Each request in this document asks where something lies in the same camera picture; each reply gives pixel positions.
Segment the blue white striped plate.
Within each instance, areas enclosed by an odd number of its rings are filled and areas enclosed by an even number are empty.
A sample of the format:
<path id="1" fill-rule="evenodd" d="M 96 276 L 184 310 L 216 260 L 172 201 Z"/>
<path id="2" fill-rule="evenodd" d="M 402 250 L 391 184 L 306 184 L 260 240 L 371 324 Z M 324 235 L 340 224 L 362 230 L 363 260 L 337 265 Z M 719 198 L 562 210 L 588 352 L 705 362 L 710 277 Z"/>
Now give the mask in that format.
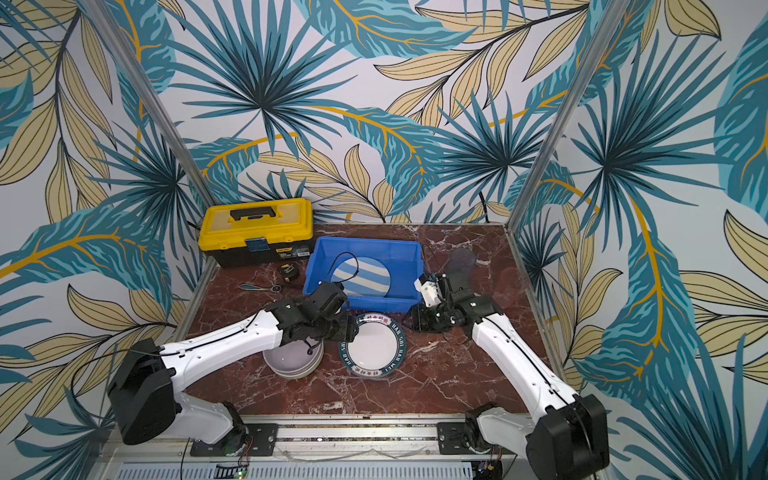
<path id="1" fill-rule="evenodd" d="M 341 283 L 348 296 L 385 297 L 391 288 L 391 274 L 379 260 L 351 257 L 340 261 L 331 281 Z"/>

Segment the white plate green rim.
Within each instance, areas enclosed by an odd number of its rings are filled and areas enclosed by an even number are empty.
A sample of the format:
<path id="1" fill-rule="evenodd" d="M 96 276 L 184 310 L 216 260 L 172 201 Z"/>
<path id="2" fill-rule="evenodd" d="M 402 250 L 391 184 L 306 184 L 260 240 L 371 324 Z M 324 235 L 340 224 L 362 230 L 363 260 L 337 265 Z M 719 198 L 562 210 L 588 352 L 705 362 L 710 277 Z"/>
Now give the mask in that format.
<path id="1" fill-rule="evenodd" d="M 351 342 L 339 344 L 342 364 L 353 374 L 380 380 L 394 373 L 404 362 L 406 335 L 392 317 L 367 312 L 355 318 L 358 333 Z"/>

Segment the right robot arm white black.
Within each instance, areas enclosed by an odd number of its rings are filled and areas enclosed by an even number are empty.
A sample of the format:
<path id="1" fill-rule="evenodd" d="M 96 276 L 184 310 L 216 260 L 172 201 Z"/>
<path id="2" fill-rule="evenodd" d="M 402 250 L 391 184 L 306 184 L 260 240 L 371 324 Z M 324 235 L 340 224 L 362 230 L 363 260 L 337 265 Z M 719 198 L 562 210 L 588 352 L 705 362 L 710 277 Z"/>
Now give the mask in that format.
<path id="1" fill-rule="evenodd" d="M 528 461 L 539 479 L 604 479 L 610 465 L 607 412 L 578 394 L 540 359 L 490 297 L 461 275 L 423 274 L 420 303 L 410 310 L 416 332 L 465 335 L 496 364 L 520 396 L 526 415 L 486 405 L 465 416 L 459 446 L 477 454 L 494 448 Z"/>

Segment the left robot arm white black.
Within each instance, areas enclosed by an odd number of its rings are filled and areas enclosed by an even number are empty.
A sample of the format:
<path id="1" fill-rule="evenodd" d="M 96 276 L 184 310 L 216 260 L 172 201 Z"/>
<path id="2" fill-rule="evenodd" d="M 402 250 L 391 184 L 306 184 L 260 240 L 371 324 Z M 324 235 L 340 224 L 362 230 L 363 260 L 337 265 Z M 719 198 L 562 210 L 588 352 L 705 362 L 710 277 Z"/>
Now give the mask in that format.
<path id="1" fill-rule="evenodd" d="M 186 438 L 226 456 L 240 455 L 250 433 L 235 407 L 186 394 L 187 387 L 245 357 L 293 342 L 348 342 L 358 333 L 339 282 L 310 295 L 274 302 L 237 323 L 190 340 L 134 344 L 107 387 L 126 445 L 158 437 Z"/>

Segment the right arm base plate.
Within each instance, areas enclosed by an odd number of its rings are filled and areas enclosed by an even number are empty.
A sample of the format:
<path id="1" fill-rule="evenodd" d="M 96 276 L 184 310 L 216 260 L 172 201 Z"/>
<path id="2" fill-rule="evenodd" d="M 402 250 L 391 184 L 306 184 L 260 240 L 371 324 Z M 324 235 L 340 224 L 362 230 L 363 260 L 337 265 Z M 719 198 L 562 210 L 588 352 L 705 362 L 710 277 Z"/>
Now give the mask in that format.
<path id="1" fill-rule="evenodd" d="M 436 430 L 441 455 L 479 455 L 472 428 L 466 422 L 438 422 Z"/>

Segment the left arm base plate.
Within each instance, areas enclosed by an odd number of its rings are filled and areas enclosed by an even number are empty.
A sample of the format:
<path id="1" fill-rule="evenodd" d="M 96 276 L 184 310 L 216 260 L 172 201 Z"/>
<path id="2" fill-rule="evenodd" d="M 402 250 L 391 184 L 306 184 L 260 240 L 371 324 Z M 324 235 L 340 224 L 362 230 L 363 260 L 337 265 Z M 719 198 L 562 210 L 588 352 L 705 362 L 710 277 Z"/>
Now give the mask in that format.
<path id="1" fill-rule="evenodd" d="M 194 441 L 193 457 L 269 457 L 273 454 L 279 426 L 276 423 L 246 423 L 215 444 Z"/>

